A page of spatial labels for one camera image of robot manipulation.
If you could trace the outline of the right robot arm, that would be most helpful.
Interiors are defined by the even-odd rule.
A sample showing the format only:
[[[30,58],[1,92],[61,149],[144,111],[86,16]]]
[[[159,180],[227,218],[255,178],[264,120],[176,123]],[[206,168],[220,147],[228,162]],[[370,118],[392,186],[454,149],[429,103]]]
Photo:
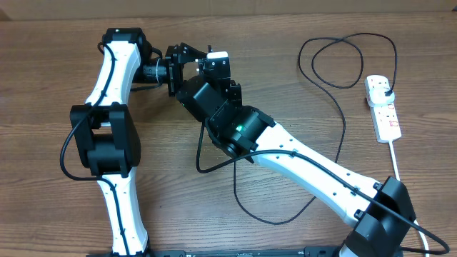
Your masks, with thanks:
[[[176,98],[202,123],[230,161],[246,159],[270,168],[323,201],[352,231],[338,256],[394,256],[416,218],[403,183],[352,172],[294,138],[264,112],[241,103],[228,57],[197,61],[197,76],[183,82]]]

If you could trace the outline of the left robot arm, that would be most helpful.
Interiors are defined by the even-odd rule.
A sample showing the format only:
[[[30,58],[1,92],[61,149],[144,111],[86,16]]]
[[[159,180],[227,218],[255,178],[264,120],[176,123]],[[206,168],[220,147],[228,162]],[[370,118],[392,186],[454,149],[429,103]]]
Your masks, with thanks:
[[[170,95],[182,85],[184,64],[206,58],[188,44],[154,48],[140,28],[110,28],[98,44],[104,62],[91,95],[71,108],[72,130],[90,181],[100,186],[109,214],[113,245],[109,256],[152,256],[149,235],[141,220],[136,172],[141,142],[129,112],[133,84],[155,89],[167,84]]]

